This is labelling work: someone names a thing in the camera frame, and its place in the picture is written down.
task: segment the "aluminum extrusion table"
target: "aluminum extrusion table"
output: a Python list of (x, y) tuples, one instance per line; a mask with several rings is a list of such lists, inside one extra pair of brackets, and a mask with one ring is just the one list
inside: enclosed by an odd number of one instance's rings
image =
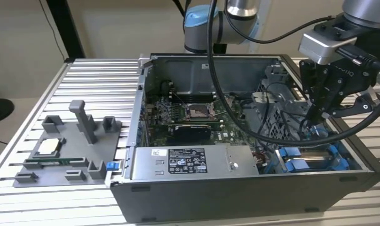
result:
[[(105, 185), (13, 188), (12, 178), (21, 170), (21, 163), (40, 138), (45, 116), (57, 114), (64, 121), (73, 121), (73, 113), (68, 110), (73, 99), (85, 101), (85, 111), (93, 115), (95, 120), (113, 115), (123, 122), (116, 159), (125, 157), (139, 61), (77, 59), (73, 63), (64, 64), (0, 156), (0, 225), (128, 224)], [(352, 102), (353, 98), (347, 98), (345, 101)], [(365, 115), (345, 118), (347, 124), (356, 125)], [(380, 161), (380, 118), (359, 133), (359, 137)], [(324, 213), (161, 225), (380, 225), (380, 182), (367, 192), (347, 195)]]

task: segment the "robotic arm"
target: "robotic arm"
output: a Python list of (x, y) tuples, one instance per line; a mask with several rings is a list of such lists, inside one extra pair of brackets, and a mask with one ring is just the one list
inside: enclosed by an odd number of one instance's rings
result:
[(377, 104), (365, 92), (352, 106), (340, 105), (348, 95), (371, 91), (376, 84), (379, 70), (344, 57), (367, 55), (380, 61), (380, 0), (345, 0), (343, 10), (333, 20), (305, 32), (300, 41), (299, 51), (309, 57), (300, 62), (300, 74), (312, 104), (307, 113), (311, 124), (329, 115), (340, 118), (368, 113)]
[[(285, 146), (315, 146), (332, 143), (361, 131), (380, 116), (380, 103), (375, 105), (375, 101), (365, 94), (356, 99), (352, 107), (343, 107), (340, 102), (347, 95), (365, 91), (376, 83), (376, 76), (380, 71), (380, 0), (345, 0), (344, 13), (339, 14), (335, 19), (315, 20), (276, 39), (265, 41), (248, 37), (240, 29), (236, 29), (229, 22), (232, 18), (227, 16), (227, 21), (236, 33), (245, 39), (261, 44), (272, 43), (308, 25), (327, 20), (304, 34), (299, 47), (300, 52), (309, 57), (308, 60), (300, 62), (303, 90), (309, 95), (311, 101), (311, 108), (304, 121), (311, 126), (319, 124), (331, 115), (344, 117), (369, 111), (372, 113), (344, 132), (317, 140), (300, 141), (279, 140), (251, 131), (241, 125), (224, 101), (225, 97), (216, 76), (212, 56), (212, 44), (217, 40), (215, 35), (216, 2), (217, 0), (211, 0), (208, 7), (207, 59), (216, 94), (237, 127), (257, 140)], [(227, 1), (225, 15), (229, 15), (229, 2), (232, 0)]]

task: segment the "power supply label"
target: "power supply label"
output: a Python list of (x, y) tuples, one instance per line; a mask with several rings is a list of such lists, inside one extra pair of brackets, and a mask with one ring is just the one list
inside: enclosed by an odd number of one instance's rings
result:
[(169, 149), (169, 173), (207, 173), (204, 148)]

